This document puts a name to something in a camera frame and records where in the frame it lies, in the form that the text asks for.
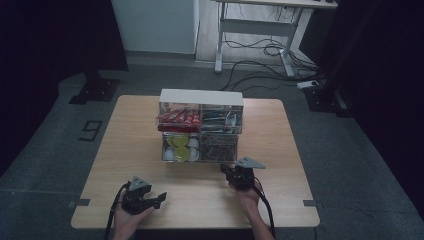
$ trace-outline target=plastic storage box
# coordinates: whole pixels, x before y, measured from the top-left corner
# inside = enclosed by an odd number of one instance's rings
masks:
[[[243,95],[238,92],[163,89],[158,130],[162,160],[233,162],[243,129]]]

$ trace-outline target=gray floor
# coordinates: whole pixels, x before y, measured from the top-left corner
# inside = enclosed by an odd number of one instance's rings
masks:
[[[102,229],[71,227],[72,203],[82,192],[117,98],[159,95],[162,88],[218,90],[230,74],[224,69],[217,75],[210,66],[187,59],[149,63],[131,64],[129,73],[102,72],[121,80],[110,103],[70,105],[85,79],[76,75],[62,81],[50,114],[0,179],[0,239],[102,238]],[[234,80],[247,73],[236,71]],[[258,80],[244,87],[258,84],[276,85]],[[277,239],[424,239],[422,219],[354,119],[311,112],[303,93],[286,85],[275,90],[253,88],[243,95],[284,103],[318,203],[321,224],[317,228],[277,229]],[[101,131],[93,142],[80,141],[89,120],[103,121]]]

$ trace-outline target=white wall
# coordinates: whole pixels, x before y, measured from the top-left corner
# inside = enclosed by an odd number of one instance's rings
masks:
[[[199,0],[112,0],[125,50],[194,54]]]

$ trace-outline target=hand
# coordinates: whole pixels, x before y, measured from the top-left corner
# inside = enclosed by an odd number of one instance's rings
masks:
[[[244,214],[252,226],[253,235],[256,240],[275,240],[272,236],[272,233],[269,231],[268,226],[263,221],[261,214],[259,213],[258,203],[259,196],[258,194],[250,188],[246,191],[241,191],[235,189],[231,184],[230,188],[233,189],[240,201],[240,204],[243,208]],[[255,181],[255,187],[262,191],[261,185]]]
[[[240,201],[240,204],[247,218],[250,219],[252,217],[257,217],[259,215],[258,194],[252,188],[246,191],[242,191],[242,190],[235,189],[234,186],[231,184],[228,184],[228,185],[230,186],[231,189],[233,189],[236,192],[237,197]],[[255,187],[259,189],[259,191],[262,191],[261,185],[257,181],[255,181]]]
[[[122,209],[122,199],[124,198],[125,190],[119,196],[118,204],[114,213],[114,234],[113,240],[128,240],[137,229],[140,222],[146,217],[150,216],[155,210],[150,207],[138,215],[131,215]]]

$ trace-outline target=black cable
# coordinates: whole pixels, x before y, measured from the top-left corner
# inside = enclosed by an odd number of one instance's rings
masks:
[[[110,207],[109,219],[107,221],[107,227],[105,231],[104,240],[109,239],[109,232],[110,232],[110,227],[112,226],[113,214],[115,212],[116,205],[119,203],[119,197],[121,196],[122,190],[124,190],[124,188],[128,188],[129,185],[130,185],[130,182],[122,185],[122,187],[119,189],[118,193],[115,196],[115,200],[113,201],[112,206]]]
[[[253,185],[251,185],[251,187],[252,187],[252,189],[253,189],[253,191],[255,191],[256,192],[256,194],[258,194],[258,196],[259,196],[259,198],[262,200],[262,202],[265,204],[265,206],[266,206],[266,209],[267,209],[267,211],[268,211],[268,216],[269,216],[269,223],[270,223],[270,225],[271,225],[271,234],[272,234],[272,236],[274,237],[274,239],[275,239],[275,227],[274,227],[274,217],[272,216],[272,209],[271,209],[271,205],[269,204],[269,202],[268,202],[268,199],[266,199],[266,197],[265,197],[265,194],[262,194],[262,192],[253,184]]]

